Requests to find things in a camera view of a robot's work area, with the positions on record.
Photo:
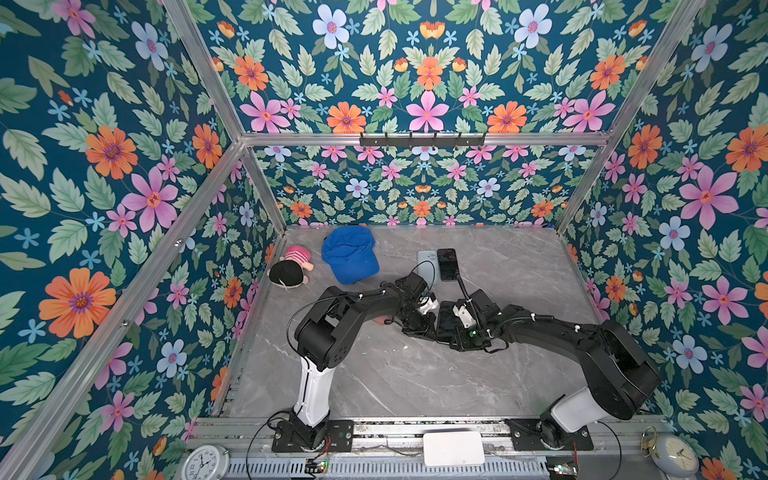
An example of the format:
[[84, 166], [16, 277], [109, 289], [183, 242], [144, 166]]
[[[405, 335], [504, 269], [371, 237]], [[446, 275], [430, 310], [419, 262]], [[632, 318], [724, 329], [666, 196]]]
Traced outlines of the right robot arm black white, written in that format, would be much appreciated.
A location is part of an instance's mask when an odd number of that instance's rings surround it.
[[555, 400], [530, 433], [548, 449], [560, 449], [585, 426], [613, 417], [630, 420], [662, 381], [655, 362], [619, 323], [579, 324], [519, 305], [503, 308], [478, 290], [445, 305], [449, 345], [457, 351], [493, 353], [491, 342], [532, 345], [577, 363], [586, 386]]

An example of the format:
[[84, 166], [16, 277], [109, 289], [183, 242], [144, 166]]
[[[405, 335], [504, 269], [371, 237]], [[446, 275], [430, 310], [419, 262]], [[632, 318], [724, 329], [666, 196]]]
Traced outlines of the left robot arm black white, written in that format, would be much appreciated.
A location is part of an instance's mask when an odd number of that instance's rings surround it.
[[324, 443], [335, 369], [351, 352], [364, 323], [392, 320], [407, 336], [433, 340], [438, 307], [435, 294], [416, 273], [363, 292], [327, 288], [294, 330], [301, 380], [282, 436], [306, 450]]

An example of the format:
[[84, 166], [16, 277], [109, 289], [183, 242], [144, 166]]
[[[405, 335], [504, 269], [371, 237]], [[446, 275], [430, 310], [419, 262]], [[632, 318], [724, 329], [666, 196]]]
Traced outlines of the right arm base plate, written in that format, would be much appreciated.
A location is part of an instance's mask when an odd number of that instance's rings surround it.
[[510, 430], [513, 447], [517, 451], [593, 451], [594, 443], [589, 430], [582, 427], [569, 433], [550, 420], [539, 418], [507, 418], [503, 420]]

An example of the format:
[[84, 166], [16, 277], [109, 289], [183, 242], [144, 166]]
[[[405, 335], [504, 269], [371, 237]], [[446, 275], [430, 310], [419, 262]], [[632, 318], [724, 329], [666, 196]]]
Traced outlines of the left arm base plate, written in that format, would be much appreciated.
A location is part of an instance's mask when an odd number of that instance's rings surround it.
[[299, 420], [282, 420], [273, 436], [274, 453], [347, 453], [352, 450], [355, 423], [352, 420], [324, 420], [308, 427]]

